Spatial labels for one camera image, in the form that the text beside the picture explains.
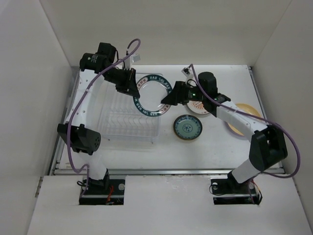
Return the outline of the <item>purple rimmed patterned plate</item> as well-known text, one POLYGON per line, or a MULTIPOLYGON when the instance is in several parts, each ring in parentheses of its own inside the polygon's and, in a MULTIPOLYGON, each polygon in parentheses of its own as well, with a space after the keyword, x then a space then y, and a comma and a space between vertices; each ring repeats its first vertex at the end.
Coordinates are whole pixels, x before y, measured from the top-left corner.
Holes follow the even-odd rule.
POLYGON ((205 110, 203 104, 200 101, 189 101, 186 106, 192 113, 197 115, 210 114, 207 110, 205 110))

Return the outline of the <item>beige orange plate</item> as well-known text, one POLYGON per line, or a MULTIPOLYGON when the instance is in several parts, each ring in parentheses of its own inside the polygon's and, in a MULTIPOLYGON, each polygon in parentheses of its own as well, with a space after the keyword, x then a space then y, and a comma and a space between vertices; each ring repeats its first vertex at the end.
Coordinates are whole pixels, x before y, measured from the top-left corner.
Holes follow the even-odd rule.
MULTIPOLYGON (((245 113, 261 117, 261 114, 254 107, 244 103, 236 103, 236 106, 243 110, 245 113)), ((230 133, 234 134, 237 137, 243 138, 244 134, 237 130, 234 126, 230 125, 228 122, 225 123, 226 128, 230 131, 230 133)))

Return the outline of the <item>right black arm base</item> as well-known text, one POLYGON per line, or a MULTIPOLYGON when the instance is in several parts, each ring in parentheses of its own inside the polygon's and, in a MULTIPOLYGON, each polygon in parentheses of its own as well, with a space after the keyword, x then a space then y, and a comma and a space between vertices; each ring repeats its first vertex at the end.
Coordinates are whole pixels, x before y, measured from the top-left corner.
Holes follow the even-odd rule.
POLYGON ((231 184, 228 179, 211 179, 209 191, 214 205, 260 205, 263 195, 253 180, 231 184))

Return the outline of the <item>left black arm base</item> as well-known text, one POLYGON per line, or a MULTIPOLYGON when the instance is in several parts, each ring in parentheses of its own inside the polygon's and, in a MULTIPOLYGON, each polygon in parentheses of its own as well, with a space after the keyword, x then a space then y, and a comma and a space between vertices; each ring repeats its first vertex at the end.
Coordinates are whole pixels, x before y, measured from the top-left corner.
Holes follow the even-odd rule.
POLYGON ((77 181, 81 187, 79 205, 123 205, 125 183, 125 177, 112 177, 108 171, 102 180, 88 177, 77 181))

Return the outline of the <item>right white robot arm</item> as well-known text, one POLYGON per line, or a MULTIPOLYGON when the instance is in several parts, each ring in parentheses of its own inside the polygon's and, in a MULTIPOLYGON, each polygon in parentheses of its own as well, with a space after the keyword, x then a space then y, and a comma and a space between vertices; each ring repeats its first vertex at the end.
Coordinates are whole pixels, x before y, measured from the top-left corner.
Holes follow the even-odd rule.
POLYGON ((210 114, 234 126, 245 136, 250 142, 248 159, 228 173, 221 188, 223 194, 237 194, 243 188, 248 189, 251 179, 287 157, 284 134, 278 127, 245 114, 229 97, 219 93, 213 73, 202 72, 195 80, 196 86, 177 81, 161 103, 177 106, 200 101, 210 114))

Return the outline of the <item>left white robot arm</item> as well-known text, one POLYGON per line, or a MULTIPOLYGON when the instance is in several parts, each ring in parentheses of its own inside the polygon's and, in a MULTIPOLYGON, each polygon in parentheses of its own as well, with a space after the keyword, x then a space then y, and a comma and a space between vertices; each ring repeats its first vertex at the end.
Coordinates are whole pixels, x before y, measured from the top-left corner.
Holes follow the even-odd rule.
POLYGON ((141 40, 133 50, 127 49, 125 57, 120 58, 116 47, 100 43, 96 53, 84 53, 79 62, 79 82, 71 111, 64 123, 58 124, 57 132, 67 146, 67 155, 72 170, 79 174, 86 171, 86 180, 80 182, 81 194, 92 188, 98 194, 109 190, 107 168, 95 152, 101 143, 100 133, 91 129, 91 114, 96 98, 104 81, 114 85, 121 94, 140 98, 136 85, 136 70, 132 68, 131 57, 139 49, 141 40))

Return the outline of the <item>dark green rimmed plate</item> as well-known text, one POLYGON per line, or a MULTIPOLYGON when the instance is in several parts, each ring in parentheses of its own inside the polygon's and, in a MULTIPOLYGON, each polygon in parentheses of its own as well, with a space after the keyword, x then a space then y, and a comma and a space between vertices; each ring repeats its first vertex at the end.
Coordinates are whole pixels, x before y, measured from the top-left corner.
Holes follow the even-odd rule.
POLYGON ((203 130, 201 121, 192 115, 181 115, 173 123, 173 130, 177 137, 185 141, 198 138, 203 130))

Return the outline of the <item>aluminium table front rail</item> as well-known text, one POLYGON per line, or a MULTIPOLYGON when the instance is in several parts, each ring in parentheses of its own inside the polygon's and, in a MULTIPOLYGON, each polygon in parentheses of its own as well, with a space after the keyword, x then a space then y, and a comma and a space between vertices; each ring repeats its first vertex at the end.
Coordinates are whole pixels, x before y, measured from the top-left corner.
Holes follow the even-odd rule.
MULTIPOLYGON (((111 175, 218 175, 227 174, 230 169, 109 169, 111 175)), ((272 174, 285 174, 282 167, 267 170, 272 174)), ((71 169, 55 169, 54 175, 72 175, 71 169)))

